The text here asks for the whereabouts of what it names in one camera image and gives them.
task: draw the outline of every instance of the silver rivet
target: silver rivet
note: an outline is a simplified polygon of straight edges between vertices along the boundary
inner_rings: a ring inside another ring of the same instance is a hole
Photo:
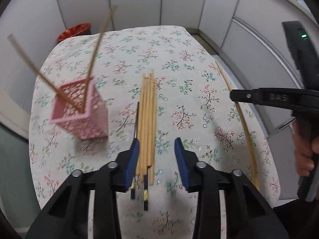
[[[109,162],[107,165],[110,169],[114,169],[117,167],[117,162]]]
[[[240,177],[242,176],[242,171],[241,170],[238,170],[238,169],[235,169],[233,170],[233,175],[237,176],[237,177]]]
[[[72,176],[74,176],[74,177],[79,177],[81,174],[82,174],[81,170],[74,170],[72,172]]]
[[[206,167],[206,163],[205,163],[205,162],[197,162],[197,163],[196,163],[196,166],[197,166],[198,168],[205,168],[205,167]]]

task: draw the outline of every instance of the pink basket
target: pink basket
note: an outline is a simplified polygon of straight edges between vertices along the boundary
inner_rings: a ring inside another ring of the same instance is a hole
[[[81,105],[85,78],[64,83],[62,89],[77,105]],[[56,123],[66,132],[81,140],[108,137],[108,111],[100,94],[90,81],[87,102],[83,114],[77,112],[71,104],[55,96],[50,123]]]

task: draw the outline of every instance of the tablecloth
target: tablecloth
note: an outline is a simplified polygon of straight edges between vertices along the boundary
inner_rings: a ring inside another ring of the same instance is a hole
[[[41,71],[56,85],[87,73],[97,35],[69,38],[50,53]],[[213,58],[178,26],[131,28],[105,33],[93,69],[95,85],[109,109],[109,138],[80,141],[49,124],[55,94],[36,80],[29,131],[34,188],[43,208],[75,169],[99,169],[127,150],[134,136],[143,73],[157,78],[155,182],[149,187],[149,211],[143,210],[143,186],[135,200],[118,193],[122,237],[191,238],[197,194],[183,188],[173,142],[217,170],[241,169],[251,177],[243,128]],[[271,206],[280,195],[272,154],[249,105],[241,104],[254,144],[260,191]],[[92,210],[90,227],[92,233]],[[225,207],[221,204],[222,237]]]

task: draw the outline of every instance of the hand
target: hand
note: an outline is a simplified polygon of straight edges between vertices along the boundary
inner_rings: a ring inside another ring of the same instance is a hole
[[[315,167],[311,157],[313,152],[319,154],[319,137],[314,139],[312,143],[304,140],[299,131],[297,120],[292,124],[294,135],[293,143],[295,144],[296,169],[300,176],[309,176],[310,171]]]

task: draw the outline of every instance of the red plastic bowl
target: red plastic bowl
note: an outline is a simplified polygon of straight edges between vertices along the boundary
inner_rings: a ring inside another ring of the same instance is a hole
[[[88,31],[91,28],[91,23],[83,23],[76,25],[72,28],[67,29],[65,32],[63,32],[56,41],[60,43],[61,41],[74,36],[79,36],[82,33]]]

